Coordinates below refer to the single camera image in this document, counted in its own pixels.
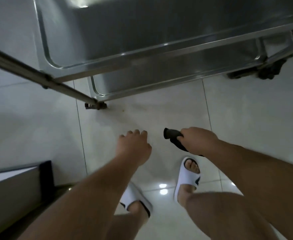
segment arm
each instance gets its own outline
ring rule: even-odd
[[[214,163],[286,238],[293,239],[293,165],[221,141],[205,129],[182,129],[178,140]]]
[[[121,135],[115,158],[57,200],[19,240],[104,239],[124,190],[151,150],[146,131]]]

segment black object in hand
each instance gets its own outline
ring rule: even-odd
[[[189,152],[187,149],[185,149],[185,147],[181,144],[181,142],[177,139],[178,136],[182,136],[183,134],[175,129],[168,129],[165,128],[163,131],[163,135],[165,139],[170,139],[170,141],[179,149],[185,151],[185,152]]]

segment white slide sandal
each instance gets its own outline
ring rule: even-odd
[[[140,201],[146,210],[147,214],[151,215],[153,207],[151,203],[143,196],[143,194],[138,190],[138,188],[132,183],[128,183],[128,187],[124,191],[121,199],[120,199],[120,204],[128,210],[128,207],[131,203],[134,201]]]
[[[190,184],[190,185],[195,186],[196,188],[199,185],[201,173],[194,173],[194,172],[191,172],[185,168],[185,162],[188,159],[192,160],[194,163],[196,163],[197,166],[199,166],[197,161],[194,158],[189,157],[189,156],[183,158],[181,166],[180,166],[179,178],[177,180],[177,184],[176,184],[176,188],[175,188],[175,192],[174,192],[174,201],[177,203],[178,203],[177,194],[179,193],[179,189],[180,189],[181,184]]]

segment stainless steel table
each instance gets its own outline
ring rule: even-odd
[[[293,53],[293,0],[34,3],[46,81],[56,86],[88,77],[96,102],[265,67]],[[279,33],[291,34],[290,44],[269,57],[264,39]]]

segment foot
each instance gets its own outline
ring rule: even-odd
[[[188,159],[185,162],[185,168],[191,172],[194,173],[200,173],[200,169],[197,166],[196,163],[194,163],[192,160]],[[179,202],[179,204],[185,208],[186,205],[186,200],[188,199],[188,197],[190,197],[192,195],[192,193],[194,192],[194,190],[196,190],[196,187],[190,184],[181,184],[180,185],[180,189],[179,192],[177,194],[177,201]]]
[[[149,215],[140,201],[134,201],[128,206],[128,211],[136,215],[140,226],[143,226],[149,220]]]

